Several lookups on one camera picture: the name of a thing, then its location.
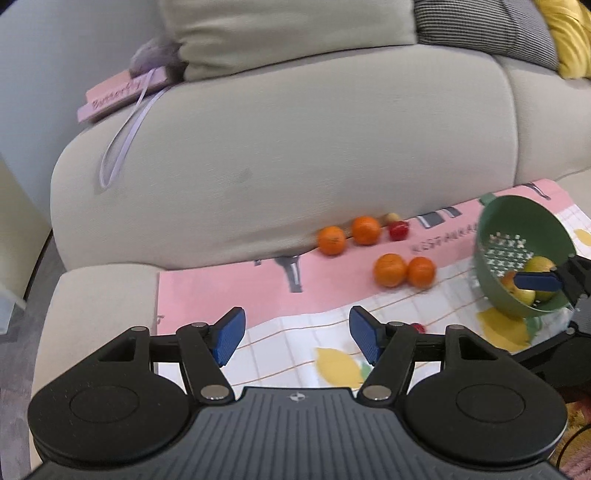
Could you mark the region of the green colander bowl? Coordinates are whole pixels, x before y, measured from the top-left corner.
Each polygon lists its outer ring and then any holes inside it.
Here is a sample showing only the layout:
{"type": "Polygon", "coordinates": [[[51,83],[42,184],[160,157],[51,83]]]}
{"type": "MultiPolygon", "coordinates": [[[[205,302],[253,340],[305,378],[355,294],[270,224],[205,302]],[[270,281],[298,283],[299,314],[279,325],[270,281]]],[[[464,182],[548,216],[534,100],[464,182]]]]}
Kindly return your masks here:
{"type": "Polygon", "coordinates": [[[567,306],[562,292],[545,302],[527,304],[502,285],[502,277],[521,270],[535,256],[559,265],[576,253],[569,233],[544,206],[517,195],[480,198],[484,207],[477,225],[474,264],[481,290],[507,316],[543,316],[567,306]]]}

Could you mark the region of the purple plush pouch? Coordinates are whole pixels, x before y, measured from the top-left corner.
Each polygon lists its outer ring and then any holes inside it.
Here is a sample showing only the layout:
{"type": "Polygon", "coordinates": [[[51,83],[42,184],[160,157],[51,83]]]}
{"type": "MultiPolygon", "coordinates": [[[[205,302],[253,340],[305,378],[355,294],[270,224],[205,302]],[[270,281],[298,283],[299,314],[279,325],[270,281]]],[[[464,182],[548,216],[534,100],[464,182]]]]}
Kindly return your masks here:
{"type": "Polygon", "coordinates": [[[129,74],[138,77],[152,69],[165,67],[183,73],[187,64],[180,59],[180,44],[166,36],[158,36],[141,45],[131,57],[129,74]]]}

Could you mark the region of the beige sofa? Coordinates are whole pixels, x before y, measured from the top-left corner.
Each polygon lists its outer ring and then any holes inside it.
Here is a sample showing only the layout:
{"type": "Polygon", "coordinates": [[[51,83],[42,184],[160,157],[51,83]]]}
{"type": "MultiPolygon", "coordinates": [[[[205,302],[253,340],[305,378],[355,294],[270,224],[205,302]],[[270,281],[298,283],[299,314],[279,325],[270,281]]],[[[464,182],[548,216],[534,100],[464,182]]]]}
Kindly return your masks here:
{"type": "Polygon", "coordinates": [[[166,92],[114,184],[121,115],[57,160],[65,266],[33,386],[117,334],[156,324],[160,269],[308,250],[322,227],[404,217],[549,178],[590,204],[590,83],[518,60],[414,45],[325,55],[166,92]]]}

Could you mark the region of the red cherry tomato fruit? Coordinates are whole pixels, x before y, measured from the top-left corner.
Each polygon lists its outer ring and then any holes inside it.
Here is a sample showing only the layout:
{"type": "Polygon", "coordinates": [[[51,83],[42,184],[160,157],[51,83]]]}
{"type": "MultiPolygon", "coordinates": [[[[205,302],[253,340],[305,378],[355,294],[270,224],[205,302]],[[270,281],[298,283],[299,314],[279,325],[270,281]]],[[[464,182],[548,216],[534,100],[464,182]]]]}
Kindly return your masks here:
{"type": "Polygon", "coordinates": [[[388,232],[392,241],[404,241],[410,233],[410,225],[404,220],[394,221],[388,225],[388,232]]]}

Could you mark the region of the black white houndstooth cushion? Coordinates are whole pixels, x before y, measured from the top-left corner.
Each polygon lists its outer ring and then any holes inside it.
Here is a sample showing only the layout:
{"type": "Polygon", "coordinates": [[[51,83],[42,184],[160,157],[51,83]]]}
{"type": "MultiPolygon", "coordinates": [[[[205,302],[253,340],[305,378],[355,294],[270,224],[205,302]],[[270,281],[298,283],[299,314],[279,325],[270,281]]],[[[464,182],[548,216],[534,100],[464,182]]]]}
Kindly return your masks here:
{"type": "Polygon", "coordinates": [[[417,1],[414,13],[423,44],[476,50],[558,69],[554,41],[532,1],[417,1]]]}

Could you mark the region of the pink butterfly book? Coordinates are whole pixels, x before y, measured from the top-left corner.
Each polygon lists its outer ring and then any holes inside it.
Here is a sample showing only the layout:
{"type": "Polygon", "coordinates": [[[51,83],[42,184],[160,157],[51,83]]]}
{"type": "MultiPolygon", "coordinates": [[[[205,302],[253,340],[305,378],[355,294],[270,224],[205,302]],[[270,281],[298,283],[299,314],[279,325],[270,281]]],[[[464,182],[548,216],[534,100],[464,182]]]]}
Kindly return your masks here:
{"type": "Polygon", "coordinates": [[[136,77],[124,70],[86,92],[86,103],[77,110],[77,120],[79,123],[96,122],[135,102],[141,93],[157,92],[173,82],[174,76],[165,67],[136,77]]]}

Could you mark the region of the orange mandarin back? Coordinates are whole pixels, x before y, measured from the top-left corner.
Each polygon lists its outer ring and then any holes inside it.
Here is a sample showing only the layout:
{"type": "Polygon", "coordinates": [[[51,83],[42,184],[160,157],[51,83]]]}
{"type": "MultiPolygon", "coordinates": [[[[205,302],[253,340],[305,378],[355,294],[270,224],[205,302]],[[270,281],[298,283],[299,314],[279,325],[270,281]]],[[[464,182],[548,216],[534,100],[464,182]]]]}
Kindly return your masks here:
{"type": "Polygon", "coordinates": [[[381,223],[370,216],[356,218],[351,227],[353,241],[360,246],[372,246],[379,242],[381,237],[381,223]]]}

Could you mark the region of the pink checked lemon cloth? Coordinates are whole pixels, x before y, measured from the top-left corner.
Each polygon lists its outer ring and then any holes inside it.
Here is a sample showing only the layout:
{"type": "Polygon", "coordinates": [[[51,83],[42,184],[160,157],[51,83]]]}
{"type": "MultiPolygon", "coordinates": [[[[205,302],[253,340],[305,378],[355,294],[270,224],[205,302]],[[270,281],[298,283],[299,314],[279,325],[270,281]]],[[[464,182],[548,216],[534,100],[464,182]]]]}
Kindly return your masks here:
{"type": "Polygon", "coordinates": [[[420,323],[441,334],[461,324],[493,345],[518,352],[564,330],[572,310],[530,319],[507,317],[483,294],[473,263],[482,205],[471,200],[413,219],[409,237],[342,255],[300,256],[163,272],[158,280],[156,331],[172,334],[213,323],[233,307],[246,315],[245,336],[224,375],[235,392],[246,386],[356,389],[370,365],[349,335],[349,311],[360,305],[381,322],[420,323]],[[432,287],[384,289],[373,267],[382,255],[417,256],[437,266],[432,287]]]}

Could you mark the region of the small red fruit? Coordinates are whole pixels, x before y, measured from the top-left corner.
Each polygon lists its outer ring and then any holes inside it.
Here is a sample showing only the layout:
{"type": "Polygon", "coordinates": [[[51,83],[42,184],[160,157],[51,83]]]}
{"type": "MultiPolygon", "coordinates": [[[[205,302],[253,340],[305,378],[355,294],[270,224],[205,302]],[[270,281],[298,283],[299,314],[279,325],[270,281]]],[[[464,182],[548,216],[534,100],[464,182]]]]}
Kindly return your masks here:
{"type": "Polygon", "coordinates": [[[419,333],[421,334],[425,334],[426,333],[426,328],[424,325],[420,324],[420,323],[412,323],[411,326],[417,330],[419,333]]]}

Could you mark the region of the beige cushion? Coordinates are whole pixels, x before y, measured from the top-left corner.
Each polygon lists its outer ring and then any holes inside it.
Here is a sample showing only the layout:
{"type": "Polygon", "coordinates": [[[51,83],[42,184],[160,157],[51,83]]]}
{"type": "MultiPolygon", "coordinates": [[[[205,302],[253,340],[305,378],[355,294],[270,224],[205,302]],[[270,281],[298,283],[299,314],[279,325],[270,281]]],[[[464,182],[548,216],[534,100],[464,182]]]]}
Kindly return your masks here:
{"type": "Polygon", "coordinates": [[[158,8],[187,81],[417,42],[412,1],[160,1],[158,8]]]}

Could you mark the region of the yellow-green pear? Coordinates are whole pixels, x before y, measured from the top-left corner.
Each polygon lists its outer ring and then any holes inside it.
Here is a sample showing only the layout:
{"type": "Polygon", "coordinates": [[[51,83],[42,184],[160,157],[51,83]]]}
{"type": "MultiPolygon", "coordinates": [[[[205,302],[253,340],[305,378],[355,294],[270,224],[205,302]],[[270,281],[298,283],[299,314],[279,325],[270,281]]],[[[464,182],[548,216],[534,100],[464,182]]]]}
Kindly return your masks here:
{"type": "MultiPolygon", "coordinates": [[[[544,256],[534,256],[530,258],[524,265],[523,271],[526,273],[548,273],[555,263],[544,256]]],[[[538,302],[547,302],[553,298],[555,292],[536,291],[536,300],[538,302]]]]}

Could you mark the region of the yellow cushion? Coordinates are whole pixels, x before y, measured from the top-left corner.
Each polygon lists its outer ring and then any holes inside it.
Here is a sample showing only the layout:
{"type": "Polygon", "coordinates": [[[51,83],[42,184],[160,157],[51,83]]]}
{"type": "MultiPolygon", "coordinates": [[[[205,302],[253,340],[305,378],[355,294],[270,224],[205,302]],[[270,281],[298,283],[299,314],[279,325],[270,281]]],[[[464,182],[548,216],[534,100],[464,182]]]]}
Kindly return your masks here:
{"type": "Polygon", "coordinates": [[[558,73],[564,79],[590,78],[590,10],[578,0],[537,0],[554,41],[558,73]]]}

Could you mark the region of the orange mandarin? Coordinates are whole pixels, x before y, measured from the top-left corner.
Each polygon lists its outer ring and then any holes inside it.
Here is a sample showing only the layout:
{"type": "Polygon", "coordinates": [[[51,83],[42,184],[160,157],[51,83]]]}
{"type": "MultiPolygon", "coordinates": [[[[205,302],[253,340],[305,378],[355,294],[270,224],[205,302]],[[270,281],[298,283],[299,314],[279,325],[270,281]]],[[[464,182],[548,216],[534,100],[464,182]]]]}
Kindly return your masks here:
{"type": "Polygon", "coordinates": [[[408,265],[398,254],[388,253],[377,258],[373,274],[376,283],[384,288],[396,288],[407,278],[408,265]]]}
{"type": "Polygon", "coordinates": [[[417,289],[430,288],[436,275],[437,266],[427,257],[415,257],[408,264],[407,282],[417,289]]]}
{"type": "Polygon", "coordinates": [[[381,237],[381,223],[370,216],[356,218],[351,227],[353,241],[360,246],[372,246],[379,242],[381,237]]]}
{"type": "Polygon", "coordinates": [[[338,226],[329,226],[318,231],[318,250],[327,256],[338,256],[346,250],[346,233],[338,226]]]}

